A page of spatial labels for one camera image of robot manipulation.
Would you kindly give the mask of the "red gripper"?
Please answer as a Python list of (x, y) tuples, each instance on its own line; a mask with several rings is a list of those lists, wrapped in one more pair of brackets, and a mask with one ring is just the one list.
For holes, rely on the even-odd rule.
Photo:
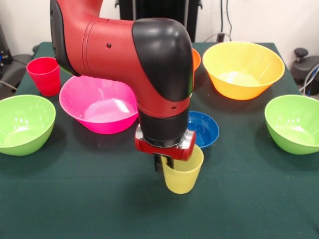
[(135, 138), (135, 147), (138, 151), (154, 154), (155, 172), (162, 173), (162, 162), (167, 167), (173, 167), (173, 159), (189, 160), (194, 149), (194, 137), (185, 139), (181, 144), (173, 147), (155, 147), (144, 140)]

